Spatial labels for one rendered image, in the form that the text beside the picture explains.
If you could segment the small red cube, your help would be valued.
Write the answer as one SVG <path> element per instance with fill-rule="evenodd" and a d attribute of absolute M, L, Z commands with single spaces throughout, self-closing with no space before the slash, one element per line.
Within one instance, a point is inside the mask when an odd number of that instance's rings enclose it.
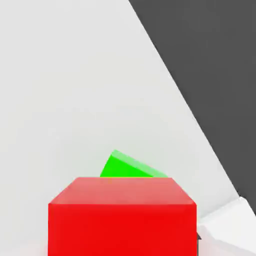
<path fill-rule="evenodd" d="M 168 177 L 79 177 L 48 205 L 48 256 L 197 256 L 197 206 Z"/>

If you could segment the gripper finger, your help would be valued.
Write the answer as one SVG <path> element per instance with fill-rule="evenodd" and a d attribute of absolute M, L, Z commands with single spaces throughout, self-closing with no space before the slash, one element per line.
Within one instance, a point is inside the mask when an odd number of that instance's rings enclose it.
<path fill-rule="evenodd" d="M 256 256 L 256 215 L 239 197 L 202 218 L 198 256 Z"/>

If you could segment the small green cube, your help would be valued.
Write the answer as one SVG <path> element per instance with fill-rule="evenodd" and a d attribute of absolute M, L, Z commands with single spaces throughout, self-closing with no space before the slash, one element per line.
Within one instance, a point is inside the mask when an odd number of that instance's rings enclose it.
<path fill-rule="evenodd" d="M 168 176 L 161 171 L 158 171 L 147 164 L 139 162 L 138 160 L 118 151 L 114 150 L 101 174 L 100 177 L 118 177 L 118 178 L 139 178 L 139 177 L 157 177 L 167 178 Z"/>

